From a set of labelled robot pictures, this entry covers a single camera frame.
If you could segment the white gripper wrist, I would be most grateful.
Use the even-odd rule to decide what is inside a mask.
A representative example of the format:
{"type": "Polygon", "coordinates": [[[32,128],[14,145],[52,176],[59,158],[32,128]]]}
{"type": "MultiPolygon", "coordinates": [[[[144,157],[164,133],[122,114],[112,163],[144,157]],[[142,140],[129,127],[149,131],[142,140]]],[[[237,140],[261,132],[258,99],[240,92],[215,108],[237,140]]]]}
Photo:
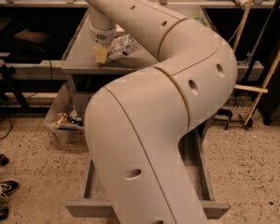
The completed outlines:
{"type": "Polygon", "coordinates": [[[108,30],[101,30],[95,28],[92,24],[90,25],[91,39],[96,42],[94,45],[94,57],[96,62],[105,63],[108,54],[108,44],[110,44],[117,31],[117,27],[114,26],[108,30]]]}

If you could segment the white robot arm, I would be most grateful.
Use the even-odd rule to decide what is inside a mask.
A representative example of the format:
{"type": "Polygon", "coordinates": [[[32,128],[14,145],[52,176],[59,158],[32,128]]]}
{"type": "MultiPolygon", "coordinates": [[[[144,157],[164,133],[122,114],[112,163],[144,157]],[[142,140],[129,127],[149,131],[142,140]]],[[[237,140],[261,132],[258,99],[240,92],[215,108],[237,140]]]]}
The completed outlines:
{"type": "Polygon", "coordinates": [[[178,143],[230,98],[230,45],[148,0],[85,1],[156,59],[102,87],[85,112],[91,159],[120,224],[207,224],[178,143]]]}

